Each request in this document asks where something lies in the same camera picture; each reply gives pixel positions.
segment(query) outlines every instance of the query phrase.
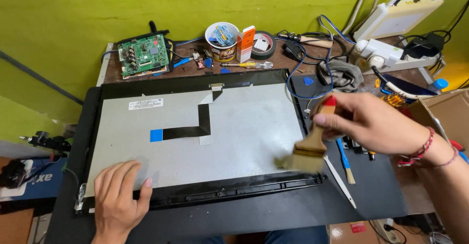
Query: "barcode label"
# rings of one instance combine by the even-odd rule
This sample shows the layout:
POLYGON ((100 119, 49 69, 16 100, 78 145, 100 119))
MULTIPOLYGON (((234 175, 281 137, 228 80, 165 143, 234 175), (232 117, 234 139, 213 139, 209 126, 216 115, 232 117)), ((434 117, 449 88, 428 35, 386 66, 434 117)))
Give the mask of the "barcode label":
POLYGON ((158 99, 152 99, 152 100, 130 102, 128 104, 128 109, 133 110, 133 109, 150 108, 150 107, 156 107, 156 106, 162 106, 162 105, 163 105, 163 99, 158 98, 158 99))

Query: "hand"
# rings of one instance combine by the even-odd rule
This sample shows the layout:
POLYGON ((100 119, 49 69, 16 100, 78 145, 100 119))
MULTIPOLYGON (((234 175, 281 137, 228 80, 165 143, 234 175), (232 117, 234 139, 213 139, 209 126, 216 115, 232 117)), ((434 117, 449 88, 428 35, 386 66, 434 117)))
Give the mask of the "hand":
MULTIPOLYGON (((335 113, 311 115, 325 129, 323 139, 347 135, 366 149, 385 154, 412 154, 430 131, 369 93, 334 93, 335 113)), ((320 102, 313 111, 317 111, 320 102)))
POLYGON ((152 180, 145 180, 140 199, 132 198, 142 163, 121 162, 101 171, 94 180, 96 235, 92 244, 124 244, 130 231, 148 212, 152 180))

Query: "blue handled brush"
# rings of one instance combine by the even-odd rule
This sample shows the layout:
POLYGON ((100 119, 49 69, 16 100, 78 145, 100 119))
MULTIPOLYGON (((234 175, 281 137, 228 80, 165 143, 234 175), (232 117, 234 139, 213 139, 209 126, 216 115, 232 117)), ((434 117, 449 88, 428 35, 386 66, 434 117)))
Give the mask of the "blue handled brush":
POLYGON ((337 143, 337 146, 339 147, 339 152, 341 153, 342 165, 345 169, 347 181, 349 182, 349 184, 355 184, 355 179, 353 178, 352 170, 350 170, 349 160, 347 159, 347 156, 345 156, 344 148, 342 148, 341 138, 338 138, 335 142, 337 143))

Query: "silver metal panel back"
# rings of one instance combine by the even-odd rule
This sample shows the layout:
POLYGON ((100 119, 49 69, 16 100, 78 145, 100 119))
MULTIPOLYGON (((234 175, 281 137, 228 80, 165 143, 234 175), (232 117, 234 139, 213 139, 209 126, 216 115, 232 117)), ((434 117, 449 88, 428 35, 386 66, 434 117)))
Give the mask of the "silver metal panel back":
POLYGON ((289 155, 302 132, 285 84, 223 89, 210 104, 212 144, 199 138, 150 142, 152 129, 198 126, 197 105, 211 91, 107 99, 102 113, 85 197, 110 165, 143 163, 134 185, 153 178, 153 187, 278 172, 275 159, 289 155), (129 110, 128 104, 162 98, 163 106, 129 110))

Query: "paint brush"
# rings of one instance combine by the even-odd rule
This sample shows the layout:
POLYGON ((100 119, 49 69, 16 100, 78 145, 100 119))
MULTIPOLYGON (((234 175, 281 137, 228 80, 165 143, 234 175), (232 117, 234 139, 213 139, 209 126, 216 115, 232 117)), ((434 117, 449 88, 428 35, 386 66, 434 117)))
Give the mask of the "paint brush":
POLYGON ((355 179, 352 175, 352 170, 350 169, 349 159, 345 155, 344 148, 342 147, 342 138, 338 138, 336 141, 337 146, 339 147, 339 152, 341 153, 342 157, 342 165, 345 169, 345 175, 347 176, 347 181, 349 184, 355 184, 355 179))
MULTIPOLYGON (((335 110, 335 97, 329 96, 318 107, 316 113, 333 114, 335 110)), ((299 141, 293 148, 292 155, 288 159, 288 167, 305 172, 315 173, 321 171, 324 165, 324 153, 327 150, 322 142, 324 129, 313 123, 308 137, 299 141)))

